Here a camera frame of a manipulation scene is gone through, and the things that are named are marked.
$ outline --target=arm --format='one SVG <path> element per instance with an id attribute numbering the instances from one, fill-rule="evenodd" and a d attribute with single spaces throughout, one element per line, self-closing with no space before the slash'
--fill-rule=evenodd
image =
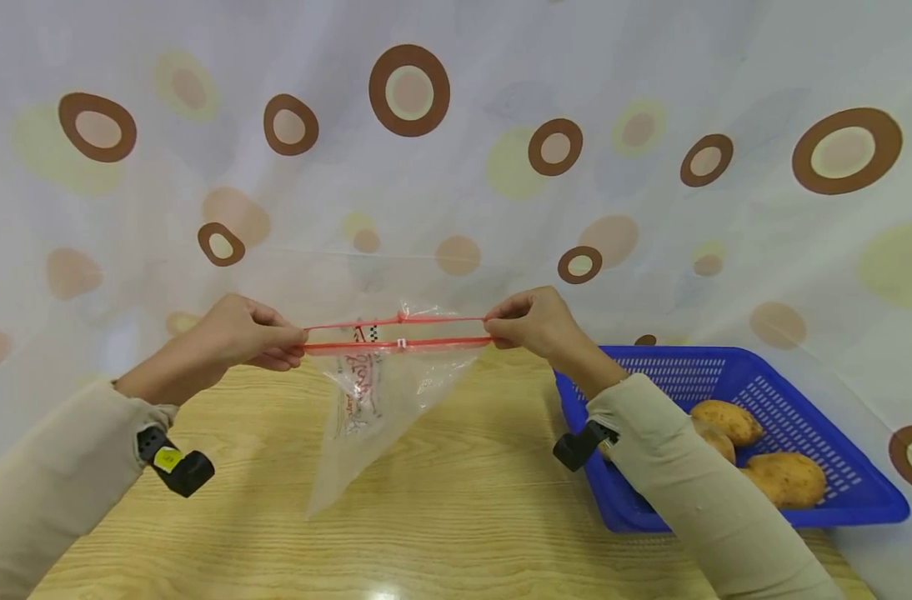
<path id="1" fill-rule="evenodd" d="M 608 381 L 613 368 L 619 367 L 599 376 Z M 588 409 L 591 419 L 619 431 L 609 458 L 721 598 L 842 598 L 770 500 L 704 442 L 689 416 L 645 375 L 609 387 Z"/>
<path id="2" fill-rule="evenodd" d="M 552 288 L 508 298 L 487 315 L 500 348 L 525 347 L 586 394 L 589 418 L 619 431 L 610 459 L 650 501 L 722 598 L 841 598 L 782 514 L 699 437 L 645 375 L 630 377 L 577 326 Z"/>
<path id="3" fill-rule="evenodd" d="M 135 483 L 139 431 L 168 429 L 233 365 L 297 367 L 305 338 L 272 309 L 227 296 L 115 385 L 97 381 L 46 417 L 0 460 L 0 600 L 27 598 Z"/>

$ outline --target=yellow sticker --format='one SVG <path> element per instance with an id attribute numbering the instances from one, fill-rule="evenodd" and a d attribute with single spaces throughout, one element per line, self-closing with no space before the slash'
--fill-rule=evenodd
<path id="1" fill-rule="evenodd" d="M 166 473 L 172 473 L 173 469 L 183 460 L 183 453 L 176 448 L 161 447 L 157 455 L 153 456 L 153 465 L 161 468 Z"/>

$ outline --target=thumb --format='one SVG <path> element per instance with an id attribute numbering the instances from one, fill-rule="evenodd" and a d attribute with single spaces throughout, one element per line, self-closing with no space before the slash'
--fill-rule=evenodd
<path id="1" fill-rule="evenodd" d="M 303 329 L 293 326 L 261 326 L 261 334 L 263 349 L 303 346 L 309 339 L 309 335 Z"/>
<path id="2" fill-rule="evenodd" d="M 522 337 L 524 323 L 522 318 L 490 318 L 487 322 L 483 322 L 483 328 L 494 338 L 518 343 Z"/>

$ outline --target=black wrist mount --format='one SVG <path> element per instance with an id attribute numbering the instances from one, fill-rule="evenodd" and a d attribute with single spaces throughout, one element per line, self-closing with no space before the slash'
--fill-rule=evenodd
<path id="1" fill-rule="evenodd" d="M 153 468 L 162 482 L 175 493 L 189 498 L 209 481 L 216 468 L 199 450 L 183 455 L 159 427 L 148 427 L 136 434 L 139 458 Z"/>
<path id="2" fill-rule="evenodd" d="M 601 442 L 616 443 L 619 434 L 595 421 L 587 421 L 578 434 L 565 433 L 556 441 L 553 456 L 562 462 L 571 472 L 577 472 L 590 456 L 593 456 Z"/>

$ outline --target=plastic bag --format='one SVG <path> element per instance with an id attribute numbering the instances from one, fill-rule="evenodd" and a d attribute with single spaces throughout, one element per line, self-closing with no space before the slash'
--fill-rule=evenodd
<path id="1" fill-rule="evenodd" d="M 306 354 L 338 385 L 309 517 L 340 498 L 490 342 L 479 317 L 409 303 L 397 309 L 308 328 Z"/>

